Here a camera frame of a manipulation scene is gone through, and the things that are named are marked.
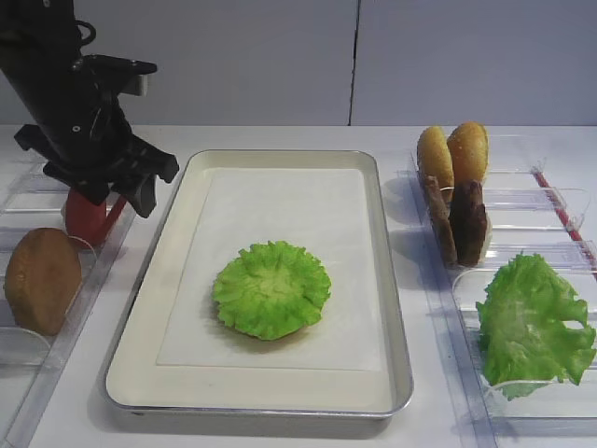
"top bun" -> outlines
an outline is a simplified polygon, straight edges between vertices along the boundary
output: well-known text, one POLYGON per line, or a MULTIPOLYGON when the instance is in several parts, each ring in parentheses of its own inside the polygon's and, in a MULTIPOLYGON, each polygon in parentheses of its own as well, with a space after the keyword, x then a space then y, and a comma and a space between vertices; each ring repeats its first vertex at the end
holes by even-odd
POLYGON ((446 136, 439 126, 430 126, 423 131, 417 143, 417 164, 423 176, 434 176, 441 189, 444 201, 451 199, 454 188, 452 159, 446 136))
POLYGON ((489 139, 485 127, 475 121, 458 126, 448 137, 454 184, 483 182, 489 159, 489 139))

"plastic container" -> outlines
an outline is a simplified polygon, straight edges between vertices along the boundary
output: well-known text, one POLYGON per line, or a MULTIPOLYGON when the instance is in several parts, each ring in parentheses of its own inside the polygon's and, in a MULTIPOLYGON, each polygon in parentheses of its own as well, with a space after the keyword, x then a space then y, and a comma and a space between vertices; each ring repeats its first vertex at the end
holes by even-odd
POLYGON ((510 166, 492 168, 483 187, 486 210, 493 223, 492 242, 475 269, 446 267, 431 226, 421 179, 412 158, 406 175, 427 242, 432 285, 427 290, 442 361, 455 359, 458 375, 447 375, 454 409, 469 415, 473 431, 465 444, 494 448, 507 436, 597 436, 597 363, 585 372, 580 386, 549 382, 525 398, 508 401, 502 388, 490 387, 482 374, 479 318, 475 302, 499 267, 519 253, 540 254, 589 302, 590 323, 597 327, 597 252, 580 237, 590 195, 580 189, 548 187, 545 160, 536 160, 541 146, 533 137, 493 136, 492 150, 510 151, 510 166))
MULTIPOLYGON (((0 202, 0 283, 21 238, 40 227, 64 229, 62 206, 68 188, 42 174, 43 161, 14 163, 18 175, 0 202)), ((0 446, 28 446, 62 369, 104 283, 134 212, 127 206, 106 243, 79 251, 83 285, 61 332, 44 337, 16 326, 0 289, 0 446)))

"white wall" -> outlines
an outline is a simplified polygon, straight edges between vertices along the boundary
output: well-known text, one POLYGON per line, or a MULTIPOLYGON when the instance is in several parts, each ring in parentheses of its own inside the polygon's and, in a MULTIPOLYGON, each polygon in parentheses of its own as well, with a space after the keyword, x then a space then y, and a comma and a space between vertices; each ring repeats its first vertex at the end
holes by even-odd
POLYGON ((362 0, 353 124, 597 124, 597 1, 362 0))
MULTIPOLYGON (((348 123, 356 0, 75 0, 97 40, 84 48, 157 63, 144 124, 348 123)), ((0 123, 29 118, 0 79, 0 123)))
MULTIPOLYGON (((357 0, 75 0, 146 124, 344 125, 357 0)), ((0 123, 28 114, 0 77, 0 123)), ((597 124, 597 0, 362 0, 352 124, 597 124)))

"red strip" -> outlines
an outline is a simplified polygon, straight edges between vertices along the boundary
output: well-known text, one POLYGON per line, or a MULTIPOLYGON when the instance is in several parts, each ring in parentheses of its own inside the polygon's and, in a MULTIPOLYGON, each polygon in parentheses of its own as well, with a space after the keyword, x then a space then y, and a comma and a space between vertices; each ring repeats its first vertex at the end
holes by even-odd
MULTIPOLYGON (((584 243, 584 240, 582 239, 582 236, 580 236, 579 231, 577 231, 576 229, 574 229, 574 230, 568 229, 568 224, 570 223, 570 217, 564 210, 563 204, 560 202, 558 197, 553 193, 551 185, 549 184, 548 180, 543 176, 543 173, 535 172, 535 173, 533 173, 533 176, 535 177, 537 184, 539 184, 539 187, 541 187, 543 189, 550 189, 547 192, 548 197, 556 205, 556 215, 558 215, 560 222, 562 223, 562 225, 564 226, 564 228, 570 235, 570 238, 573 241, 578 241, 578 242, 584 243)), ((591 268, 593 268, 593 277, 595 278, 595 280, 597 280, 597 271, 595 270, 597 268, 597 259, 595 259, 595 256, 589 250, 583 250, 583 255, 589 261, 591 268)))

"sesame bun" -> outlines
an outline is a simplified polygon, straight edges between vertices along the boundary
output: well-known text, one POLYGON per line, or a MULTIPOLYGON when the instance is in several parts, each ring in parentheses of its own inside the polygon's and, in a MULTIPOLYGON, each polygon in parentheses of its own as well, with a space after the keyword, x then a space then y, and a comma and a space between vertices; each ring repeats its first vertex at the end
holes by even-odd
POLYGON ((448 137, 454 183, 483 182, 489 160, 489 139, 482 124, 468 121, 448 137))
POLYGON ((426 176, 434 176, 442 191, 444 201, 451 199, 454 187, 452 160, 446 136, 439 126, 430 126, 423 131, 417 143, 417 164, 419 171, 426 176))
POLYGON ((45 336, 58 334, 81 280, 78 253, 63 231, 28 232, 12 253, 5 278, 15 322, 45 336))

